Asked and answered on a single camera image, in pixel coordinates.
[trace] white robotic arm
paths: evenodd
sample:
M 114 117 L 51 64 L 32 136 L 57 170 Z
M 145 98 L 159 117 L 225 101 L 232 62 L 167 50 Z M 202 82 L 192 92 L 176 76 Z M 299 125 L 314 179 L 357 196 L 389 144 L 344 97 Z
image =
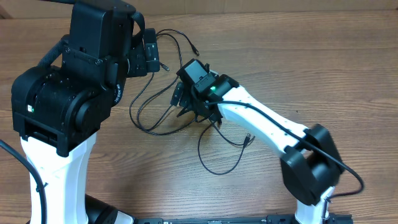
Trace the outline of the white robotic arm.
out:
M 45 183 L 48 224 L 87 224 L 88 215 L 100 216 L 100 213 L 106 211 L 101 206 L 88 207 L 87 200 L 95 200 L 94 203 L 100 205 L 102 202 L 85 195 L 88 159 L 96 142 L 96 136 L 97 133 L 94 133 L 83 141 L 70 151 L 68 157 L 59 156 L 55 147 L 36 138 L 29 137 L 27 141 L 21 138 L 27 160 L 35 167 Z M 32 199 L 30 224 L 39 224 L 42 221 L 40 198 L 36 188 L 37 184 L 30 175 Z M 132 216 L 120 211 L 113 217 L 113 220 L 115 219 L 114 224 L 132 224 L 134 221 Z
M 278 123 L 283 124 L 285 128 L 288 128 L 294 134 L 300 136 L 301 138 L 306 136 L 304 132 L 306 129 L 308 129 L 306 126 L 297 124 L 275 113 L 253 98 L 243 86 L 232 88 L 229 92 L 223 95 L 223 99 L 225 101 L 249 103 L 268 114 Z M 246 128 L 251 134 L 263 141 L 264 144 L 268 145 L 278 155 L 278 157 L 282 157 L 282 155 L 285 154 L 284 149 L 286 146 L 294 147 L 298 143 L 295 138 L 287 135 L 263 115 L 250 108 L 241 105 L 219 104 L 218 109 L 225 119 L 235 122 Z M 322 194 L 321 200 L 316 205 L 305 205 L 298 200 L 297 211 L 295 212 L 296 220 L 300 224 L 322 223 L 325 199 L 333 193 L 333 190 L 334 187 L 329 187 Z

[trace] cable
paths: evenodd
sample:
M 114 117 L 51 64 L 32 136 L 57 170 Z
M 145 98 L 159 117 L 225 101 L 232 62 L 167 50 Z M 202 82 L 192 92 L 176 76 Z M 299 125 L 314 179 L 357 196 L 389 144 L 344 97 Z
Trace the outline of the cable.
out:
M 56 2 L 56 3 L 64 3 L 64 4 L 75 4 L 76 0 L 39 0 L 39 1 L 48 1 L 48 2 Z
M 228 170 L 228 171 L 226 171 L 226 172 L 223 172 L 223 173 L 216 173 L 216 172 L 213 172 L 213 171 L 209 170 L 209 168 L 207 168 L 207 166 L 205 165 L 205 163 L 203 163 L 203 161 L 202 161 L 202 159 L 201 159 L 201 156 L 200 156 L 200 141 L 201 141 L 201 138 L 203 137 L 203 135 L 205 134 L 205 132 L 206 132 L 210 127 L 214 126 L 215 123 L 216 123 L 216 121 L 212 121 L 211 124 L 210 124 L 209 126 L 207 126 L 207 127 L 202 131 L 202 133 L 200 134 L 199 141 L 198 141 L 198 156 L 199 156 L 200 163 L 202 164 L 202 166 L 203 166 L 209 173 L 214 174 L 214 175 L 225 175 L 225 174 L 229 174 L 230 172 L 232 172 L 232 170 L 234 170 L 234 169 L 238 166 L 239 162 L 241 161 L 241 158 L 242 158 L 244 149 L 248 146 L 248 144 L 249 144 L 251 141 L 254 140 L 254 137 L 250 140 L 250 136 L 251 136 L 251 135 L 248 134 L 248 135 L 244 138 L 244 142 L 243 142 L 243 144 L 242 144 L 243 147 L 242 147 L 241 155 L 239 156 L 238 161 L 236 161 L 235 165 L 234 165 L 230 170 Z
M 232 141 L 228 140 L 228 139 L 221 133 L 221 131 L 217 128 L 217 126 L 215 125 L 215 123 L 213 123 L 212 125 L 213 125 L 213 128 L 216 129 L 216 131 L 218 132 L 218 134 L 220 134 L 220 136 L 221 136 L 226 142 L 230 143 L 230 144 L 233 145 L 233 146 L 243 146 L 244 143 L 242 143 L 242 144 L 236 144 L 235 142 L 232 142 Z M 250 143 L 252 143 L 252 142 L 254 141 L 255 138 L 256 138 L 256 137 L 253 136 L 253 138 L 250 140 L 250 142 L 248 143 L 248 145 L 249 145 Z
M 344 196 L 349 196 L 349 195 L 356 195 L 361 193 L 364 188 L 365 188 L 365 184 L 363 182 L 363 179 L 361 178 L 361 176 L 359 176 L 359 174 L 357 174 L 353 169 L 351 169 L 349 166 L 347 166 L 346 164 L 344 164 L 343 162 L 340 162 L 339 160 L 335 159 L 334 157 L 332 157 L 331 155 L 325 153 L 324 151 L 322 151 L 321 149 L 317 148 L 316 146 L 314 146 L 313 144 L 307 142 L 306 140 L 302 139 L 301 137 L 297 136 L 296 134 L 294 134 L 293 132 L 291 132 L 289 129 L 283 127 L 283 125 L 279 124 L 277 121 L 275 121 L 274 119 L 272 119 L 268 114 L 266 114 L 265 112 L 261 111 L 259 108 L 256 108 L 253 105 L 250 105 L 249 103 L 243 103 L 243 102 L 237 102 L 237 101 L 219 101 L 219 102 L 211 102 L 211 103 L 205 103 L 205 106 L 213 106 L 213 105 L 218 105 L 218 104 L 232 104 L 232 105 L 241 105 L 241 106 L 245 106 L 247 108 L 250 108 L 254 111 L 257 111 L 259 114 L 263 115 L 265 118 L 267 118 L 271 123 L 273 123 L 274 125 L 276 125 L 278 128 L 280 128 L 281 130 L 283 130 L 286 134 L 292 136 L 293 138 L 297 139 L 301 144 L 303 144 L 305 146 L 306 149 L 310 149 L 313 151 L 316 151 L 317 153 L 322 154 L 323 156 L 325 156 L 326 158 L 332 160 L 333 162 L 337 163 L 339 166 L 341 166 L 342 168 L 344 168 L 345 170 L 347 170 L 350 174 L 352 174 L 355 178 L 358 179 L 359 184 L 361 185 L 360 188 L 358 190 L 352 191 L 352 192 L 347 192 L 347 193 L 340 193 L 340 194 L 335 194 L 332 196 L 329 196 L 325 199 L 325 205 L 327 205 L 327 203 L 330 201 L 330 199 L 332 198 L 337 198 L 337 197 L 344 197 Z M 323 209 L 323 215 L 322 218 L 325 222 L 325 216 L 326 216 L 326 206 L 324 206 Z
M 35 179 L 37 188 L 36 191 L 39 193 L 40 197 L 40 207 L 42 211 L 42 224 L 47 223 L 47 204 L 45 201 L 45 191 L 44 191 L 44 185 L 43 181 L 35 169 L 35 167 L 30 164 L 27 159 L 25 159 L 21 154 L 19 154 L 15 149 L 13 149 L 11 146 L 9 146 L 7 143 L 5 143 L 3 140 L 0 139 L 0 147 L 2 147 L 5 151 L 10 153 L 12 156 L 14 156 L 22 165 L 26 167 L 26 169 L 32 174 L 32 177 Z
M 166 36 L 169 36 L 169 37 L 173 38 L 173 40 L 174 40 L 175 43 L 177 44 L 178 56 L 179 56 L 179 59 L 180 59 L 180 67 L 182 68 L 182 67 L 183 67 L 183 62 L 182 62 L 182 54 L 181 54 L 180 44 L 178 43 L 177 39 L 176 39 L 173 35 L 171 35 L 171 34 L 161 34 L 161 32 L 163 32 L 163 31 L 166 31 L 166 30 L 161 30 L 161 31 L 159 31 L 159 32 L 157 33 L 157 37 L 166 35 Z M 162 64 L 162 67 L 163 67 L 164 69 L 166 69 L 166 70 L 167 70 L 167 68 L 168 68 L 168 67 L 165 66 L 164 64 Z M 143 125 L 142 125 L 141 122 L 139 121 L 139 116 L 140 116 L 142 110 L 144 109 L 145 105 L 148 104 L 150 101 L 152 101 L 154 98 L 156 98 L 156 97 L 160 96 L 161 94 L 163 94 L 163 93 L 164 93 L 166 90 L 168 90 L 171 86 L 173 86 L 174 83 L 178 80 L 178 76 L 177 76 L 177 77 L 173 80 L 173 82 L 172 82 L 171 84 L 169 84 L 167 87 L 165 87 L 164 89 L 160 90 L 160 91 L 157 92 L 156 94 L 154 94 L 154 95 L 152 95 L 151 97 L 149 97 L 148 99 L 146 99 L 146 101 L 143 102 L 143 104 L 141 104 L 141 106 L 140 106 L 139 109 L 138 109 L 138 112 L 137 112 L 137 122 L 135 122 L 135 121 L 133 120 L 132 114 L 131 114 L 132 105 L 133 105 L 134 102 L 142 95 L 142 93 L 144 92 L 144 90 L 145 90 L 145 89 L 148 87 L 148 85 L 151 83 L 153 77 L 154 77 L 154 73 L 152 73 L 152 76 L 151 76 L 150 80 L 149 80 L 148 83 L 145 85 L 145 87 L 141 90 L 141 92 L 131 101 L 131 104 L 130 104 L 130 107 L 129 107 L 129 113 L 130 113 L 130 119 L 131 119 L 131 121 L 133 122 L 133 124 L 134 124 L 137 128 L 139 128 L 140 130 L 146 132 L 147 134 L 156 135 L 156 136 L 164 136 L 164 135 L 174 134 L 174 133 L 176 133 L 176 132 L 178 132 L 178 131 L 180 131 L 180 130 L 186 128 L 186 127 L 188 127 L 189 125 L 191 125 L 191 124 L 195 121 L 194 119 L 193 119 L 192 121 L 190 121 L 189 123 L 184 124 L 182 127 L 179 127 L 179 128 L 177 128 L 176 130 L 173 130 L 173 131 L 169 131 L 169 132 L 166 132 L 166 133 L 155 133 L 155 132 L 152 132 L 152 130 L 155 129 L 155 128 L 157 127 L 157 125 L 162 121 L 162 119 L 166 116 L 167 112 L 171 109 L 172 106 L 169 106 L 169 108 L 166 110 L 166 112 L 163 114 L 163 116 L 162 116 L 162 117 L 155 123 L 155 125 L 153 125 L 153 127 L 151 127 L 151 128 L 148 128 L 148 129 L 147 129 L 147 128 L 143 127 Z
M 181 32 L 181 31 L 179 31 L 179 30 L 175 30 L 175 29 L 162 29 L 162 30 L 159 31 L 156 35 L 158 35 L 158 34 L 161 33 L 161 32 L 164 32 L 164 31 L 173 31 L 173 32 L 176 32 L 176 33 L 178 33 L 178 34 L 183 35 L 183 36 L 187 39 L 187 41 L 189 42 L 189 44 L 191 45 L 191 48 L 192 48 L 192 50 L 193 50 L 193 53 L 195 53 L 197 56 L 200 55 L 198 49 L 193 45 L 193 43 L 191 42 L 191 40 L 190 40 L 190 39 L 187 37 L 187 35 L 185 35 L 183 32 Z

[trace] wood grain surface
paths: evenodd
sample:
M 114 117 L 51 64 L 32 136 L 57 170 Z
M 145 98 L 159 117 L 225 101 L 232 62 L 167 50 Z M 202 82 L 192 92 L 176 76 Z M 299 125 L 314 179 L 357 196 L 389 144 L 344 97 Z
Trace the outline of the wood grain surface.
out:
M 398 0 L 124 0 L 143 15 L 218 14 L 249 12 L 313 12 L 393 10 Z M 0 0 L 6 19 L 70 17 L 72 6 L 38 0 Z
M 343 160 L 363 177 L 366 190 L 334 200 L 330 210 L 353 214 L 356 223 L 398 223 L 398 12 L 300 12 L 206 16 L 148 16 L 147 26 L 184 31 L 200 60 L 237 79 L 281 115 L 312 126 L 326 126 Z M 37 64 L 63 34 L 69 19 L 0 21 L 0 135 L 22 152 L 12 130 L 11 85 Z M 183 61 L 194 57 L 177 36 Z M 179 68 L 175 44 L 159 39 L 160 59 L 170 72 L 155 74 L 137 102 L 167 86 Z M 294 213 L 295 199 L 285 189 L 278 158 L 260 141 L 245 150 L 236 170 L 209 174 L 197 156 L 206 123 L 171 136 L 149 136 L 130 122 L 128 106 L 149 77 L 126 83 L 120 104 L 102 125 L 88 166 L 88 194 L 139 218 L 254 217 Z M 172 90 L 142 114 L 153 124 L 167 108 Z M 176 118 L 170 130 L 192 119 Z M 236 142 L 245 130 L 225 122 L 221 131 Z M 240 148 L 226 144 L 215 130 L 202 142 L 210 169 L 235 163 Z M 337 192 L 358 187 L 345 172 Z M 30 217 L 28 172 L 0 151 L 0 223 L 25 223 Z

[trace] cable connector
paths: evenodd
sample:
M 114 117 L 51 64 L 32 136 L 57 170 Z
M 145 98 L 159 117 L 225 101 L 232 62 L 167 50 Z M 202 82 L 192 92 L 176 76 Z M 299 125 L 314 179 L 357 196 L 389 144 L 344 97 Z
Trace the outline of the cable connector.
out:
M 251 134 L 248 134 L 245 138 L 244 138 L 244 142 L 243 142 L 243 148 L 247 147 L 249 142 L 250 142 L 250 138 L 251 138 Z
M 199 50 L 193 44 L 191 44 L 191 47 L 192 47 L 193 53 L 195 53 L 197 56 L 199 56 L 200 55 Z
M 41 190 L 44 190 L 44 188 L 46 186 L 48 186 L 49 183 L 45 183 L 44 186 L 42 188 L 40 188 L 39 186 L 36 187 L 36 192 L 40 192 Z
M 162 68 L 164 69 L 164 70 L 166 70 L 166 71 L 170 71 L 170 68 L 168 67 L 168 66 L 166 66 L 165 64 L 163 64 L 162 62 L 159 62 L 160 63 L 160 66 L 162 66 Z

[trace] robotic arm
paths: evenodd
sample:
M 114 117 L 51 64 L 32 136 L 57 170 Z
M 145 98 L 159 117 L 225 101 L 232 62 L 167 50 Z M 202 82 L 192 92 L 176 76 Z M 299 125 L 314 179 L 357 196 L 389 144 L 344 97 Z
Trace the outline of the robotic arm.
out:
M 220 122 L 224 118 L 246 128 L 280 158 L 284 184 L 297 199 L 296 220 L 319 224 L 327 218 L 325 200 L 344 168 L 333 161 L 341 162 L 341 157 L 326 128 L 317 124 L 308 129 L 283 118 L 253 98 L 237 81 L 219 76 L 198 60 L 192 59 L 177 74 L 182 82 L 177 85 L 171 104 L 180 102 L 184 107 L 180 114 L 192 110 L 210 120 Z M 305 158 L 303 143 L 317 146 L 332 159 L 318 151 Z
M 141 30 L 132 36 L 134 22 Z M 60 54 L 62 67 L 51 66 Z M 120 0 L 76 2 L 70 35 L 12 86 L 14 130 L 45 183 L 44 189 L 37 189 L 30 176 L 31 224 L 45 219 L 49 224 L 134 222 L 134 217 L 85 195 L 87 165 L 96 132 L 120 101 L 126 78 L 159 69 L 155 32 L 145 29 L 133 6 Z M 319 224 L 327 218 L 327 199 L 347 169 L 327 129 L 319 124 L 308 129 L 281 117 L 237 81 L 198 60 L 188 62 L 177 75 L 182 82 L 171 104 L 183 107 L 179 115 L 194 111 L 246 128 L 280 158 L 284 184 L 297 198 L 294 221 Z M 306 149 L 312 151 L 307 158 L 302 154 Z M 40 191 L 47 195 L 44 202 Z

